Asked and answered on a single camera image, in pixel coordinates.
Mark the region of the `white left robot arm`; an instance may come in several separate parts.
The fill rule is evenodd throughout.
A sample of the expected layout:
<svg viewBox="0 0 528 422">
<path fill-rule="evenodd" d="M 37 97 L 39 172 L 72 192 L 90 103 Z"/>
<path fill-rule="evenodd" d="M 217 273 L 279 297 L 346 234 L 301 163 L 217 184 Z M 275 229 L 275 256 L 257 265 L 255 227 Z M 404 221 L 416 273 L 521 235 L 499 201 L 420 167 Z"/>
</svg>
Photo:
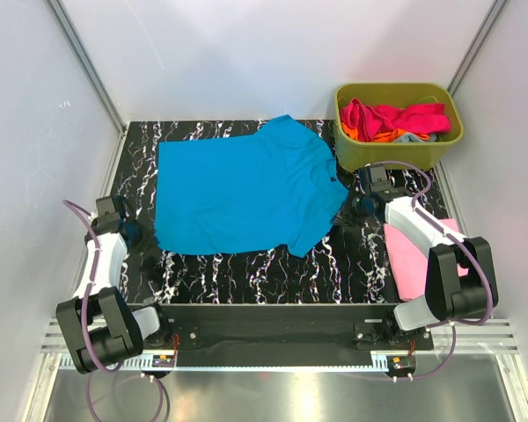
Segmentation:
<svg viewBox="0 0 528 422">
<path fill-rule="evenodd" d="M 126 257 L 140 253 L 150 233 L 130 215 L 120 195 L 96 200 L 87 211 L 70 200 L 67 207 L 86 229 L 86 261 L 72 297 L 56 306 L 55 318 L 75 369 L 87 375 L 113 372 L 125 360 L 143 353 L 145 341 L 161 348 L 172 339 L 172 327 L 156 304 L 132 310 L 119 285 Z"/>
</svg>

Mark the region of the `blue t shirt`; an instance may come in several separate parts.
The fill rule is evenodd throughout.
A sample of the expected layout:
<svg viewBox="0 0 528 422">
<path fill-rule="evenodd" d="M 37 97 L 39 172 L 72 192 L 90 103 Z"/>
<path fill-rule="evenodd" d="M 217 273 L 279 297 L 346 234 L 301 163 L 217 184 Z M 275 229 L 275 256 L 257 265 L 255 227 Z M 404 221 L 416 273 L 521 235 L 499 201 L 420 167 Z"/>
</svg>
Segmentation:
<svg viewBox="0 0 528 422">
<path fill-rule="evenodd" d="M 160 143 L 155 235 L 183 255 L 285 245 L 302 258 L 347 194 L 326 142 L 283 115 L 252 135 Z"/>
</svg>

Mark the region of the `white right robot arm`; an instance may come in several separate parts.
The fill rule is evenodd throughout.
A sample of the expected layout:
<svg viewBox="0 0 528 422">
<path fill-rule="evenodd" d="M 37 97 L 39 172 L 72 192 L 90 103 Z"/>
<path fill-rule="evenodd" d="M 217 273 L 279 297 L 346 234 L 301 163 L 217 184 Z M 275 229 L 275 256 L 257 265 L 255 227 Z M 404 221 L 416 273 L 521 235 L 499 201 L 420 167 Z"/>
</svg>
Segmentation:
<svg viewBox="0 0 528 422">
<path fill-rule="evenodd" d="M 498 304 L 490 244 L 442 224 L 421 205 L 418 196 L 394 187 L 386 161 L 359 170 L 360 188 L 352 188 L 332 224 L 353 227 L 366 218 L 398 230 L 428 260 L 424 293 L 397 305 L 382 338 L 392 348 L 410 342 L 414 331 L 447 323 L 483 325 Z"/>
</svg>

